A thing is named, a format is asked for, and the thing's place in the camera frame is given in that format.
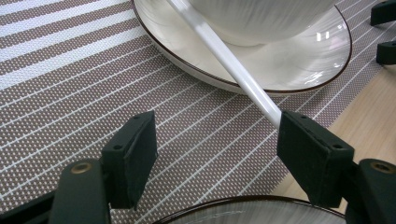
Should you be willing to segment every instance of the saucer rim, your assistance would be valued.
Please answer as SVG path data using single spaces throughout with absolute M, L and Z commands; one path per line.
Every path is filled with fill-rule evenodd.
M 206 79 L 206 78 L 197 77 L 196 75 L 192 75 L 191 73 L 188 73 L 188 72 L 186 72 L 186 73 L 188 73 L 189 75 L 194 76 L 194 77 L 196 77 L 196 78 L 198 78 L 198 79 L 204 81 L 205 83 L 207 83 L 207 84 L 209 84 L 209 85 L 215 86 L 215 87 L 217 87 L 217 88 L 220 88 L 220 89 L 223 89 L 223 90 L 226 90 L 226 91 L 232 91 L 232 89 L 237 88 L 237 89 L 239 89 L 239 92 L 242 92 L 242 93 L 243 93 L 243 90 L 242 90 L 242 88 L 239 86 L 238 83 L 236 83 L 236 82 L 231 82 L 231 81 L 229 81 L 229 80 L 223 79 L 223 78 L 221 78 L 221 77 L 217 77 L 217 76 L 215 76 L 215 75 L 213 75 L 213 74 L 210 74 L 210 73 L 208 73 L 208 72 L 202 70 L 201 68 L 198 68 L 198 67 L 196 67 L 195 65 L 186 62 L 183 58 L 179 57 L 179 56 L 176 55 L 172 50 L 170 50 L 169 48 L 167 48 L 160 40 L 158 40 L 158 39 L 156 38 L 156 36 L 150 31 L 150 29 L 149 29 L 149 28 L 145 25 L 145 23 L 142 21 L 142 19 L 141 19 L 140 16 L 139 16 L 139 12 L 138 12 L 137 9 L 136 9 L 136 6 L 135 6 L 134 1 L 135 1 L 135 0 L 131 0 L 132 8 L 133 8 L 133 10 L 134 10 L 134 14 L 136 15 L 137 19 L 139 20 L 140 25 L 143 27 L 143 29 L 146 31 L 146 33 L 150 36 L 151 40 L 155 41 L 155 43 L 156 43 L 158 46 L 160 46 L 162 50 L 165 50 L 166 53 L 170 54 L 170 55 L 171 55 L 172 57 L 174 57 L 176 60 L 178 60 L 178 61 L 180 61 L 181 63 L 183 63 L 183 65 L 187 65 L 187 66 L 190 68 L 190 70 L 197 71 L 197 72 L 201 73 L 203 76 L 206 76 L 206 77 L 209 77 L 209 78 L 213 78 L 213 79 L 215 79 L 216 81 L 220 81 L 220 82 L 222 82 L 223 84 L 229 85 L 230 87 L 227 88 L 227 89 L 226 89 L 226 88 L 222 88 L 222 87 L 219 87 L 219 86 L 217 86 L 217 85 L 215 85 L 215 84 L 212 84 L 212 83 L 209 83 L 209 82 L 205 81 L 204 79 Z M 349 26 L 348 26 L 348 24 L 347 24 L 347 20 L 345 19 L 344 15 L 341 13 L 341 10 L 340 10 L 340 9 L 338 8 L 338 6 L 336 6 L 336 5 L 334 5 L 334 7 L 335 7 L 335 9 L 338 11 L 339 16 L 341 16 L 341 18 L 342 18 L 344 24 L 346 25 L 346 31 L 347 31 L 347 33 L 348 33 L 348 35 L 349 35 L 349 54 L 348 54 L 346 63 L 343 65 L 343 67 L 341 68 L 341 70 L 340 70 L 337 74 L 335 74 L 332 78 L 330 78 L 329 80 L 327 80 L 327 81 L 325 81 L 325 82 L 322 82 L 322 83 L 320 83 L 320 84 L 318 84 L 318 85 L 316 85 L 316 86 L 314 86 L 314 87 L 308 87 L 308 88 L 303 88 L 303 89 L 298 89 L 298 90 L 290 90 L 290 91 L 289 91 L 289 90 L 287 90 L 287 91 L 281 91 L 281 90 L 268 90 L 268 89 L 263 89 L 265 92 L 271 93 L 271 94 L 283 95 L 283 94 L 294 94 L 294 93 L 303 93 L 303 92 L 308 92 L 308 91 L 313 91 L 313 90 L 319 90 L 319 89 L 321 89 L 322 87 L 326 86 L 327 84 L 333 82 L 335 79 L 337 79 L 337 78 L 345 71 L 345 69 L 346 69 L 347 66 L 349 65 L 350 59 L 351 59 L 351 57 L 352 57 L 352 35 L 351 35 L 351 33 L 350 33 L 350 29 L 349 29 Z
M 342 213 L 339 213 L 337 211 L 334 211 L 330 208 L 324 208 L 324 207 L 319 207 L 319 206 L 314 206 L 308 201 L 300 200 L 300 199 L 295 199 L 295 198 L 290 198 L 290 197 L 285 197 L 285 196 L 277 196 L 277 195 L 246 195 L 246 196 L 234 196 L 234 197 L 229 197 L 229 198 L 222 198 L 222 199 L 217 199 L 214 201 L 209 201 L 206 203 L 199 203 L 196 205 L 193 205 L 191 207 L 182 209 L 180 211 L 177 211 L 169 216 L 163 217 L 157 221 L 154 222 L 154 224 L 162 224 L 162 223 L 169 223 L 172 221 L 176 221 L 182 217 L 186 217 L 188 215 L 191 215 L 193 213 L 199 212 L 206 210 L 208 208 L 216 207 L 216 206 L 221 206 L 224 204 L 232 204 L 232 203 L 251 203 L 255 201 L 260 201 L 260 202 L 265 202 L 265 201 L 270 201 L 270 202 L 284 202 L 284 203 L 296 203 L 302 206 L 308 206 L 311 208 L 318 209 L 320 211 L 326 212 L 328 214 L 340 217 L 340 218 L 345 218 L 345 216 Z

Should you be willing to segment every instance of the white saucer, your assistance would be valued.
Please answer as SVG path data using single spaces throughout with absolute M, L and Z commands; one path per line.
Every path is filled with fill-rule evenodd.
M 171 62 L 208 84 L 243 93 L 166 0 L 132 3 L 153 43 Z M 328 84 L 343 72 L 352 51 L 350 32 L 336 7 L 293 38 L 254 47 L 228 47 L 272 94 L 312 91 Z

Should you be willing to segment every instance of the white chopstick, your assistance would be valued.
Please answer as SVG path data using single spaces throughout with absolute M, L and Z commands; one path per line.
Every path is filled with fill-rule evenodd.
M 248 97 L 259 107 L 265 117 L 279 130 L 281 111 L 262 87 L 250 75 L 219 36 L 207 24 L 202 15 L 188 0 L 167 0 L 172 8 L 184 19 L 190 28 L 200 36 L 209 50 L 230 73 Z

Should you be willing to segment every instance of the striped placemat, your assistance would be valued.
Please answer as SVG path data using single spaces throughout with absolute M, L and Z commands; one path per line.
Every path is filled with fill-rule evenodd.
M 381 69 L 376 44 L 395 22 L 369 25 L 377 1 L 341 1 L 353 39 L 349 66 L 320 91 L 276 97 L 330 126 Z M 269 194 L 287 174 L 277 133 L 244 95 L 172 65 L 126 0 L 0 2 L 0 213 L 56 189 L 70 162 L 98 158 L 131 116 L 155 110 L 159 158 L 133 210 L 114 223 L 150 223 L 193 204 Z

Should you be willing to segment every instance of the white ceramic bowl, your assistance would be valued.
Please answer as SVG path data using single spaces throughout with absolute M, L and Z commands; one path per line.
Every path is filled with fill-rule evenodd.
M 189 0 L 222 40 L 238 46 L 293 37 L 318 21 L 334 0 Z
M 166 0 L 132 3 L 148 36 L 171 62 L 210 85 L 244 93 Z M 333 7 L 292 38 L 228 47 L 267 93 L 279 95 L 317 90 L 333 81 L 349 62 L 351 39 L 342 15 Z
M 308 202 L 278 196 L 241 196 L 203 203 L 156 223 L 344 224 L 343 215 Z

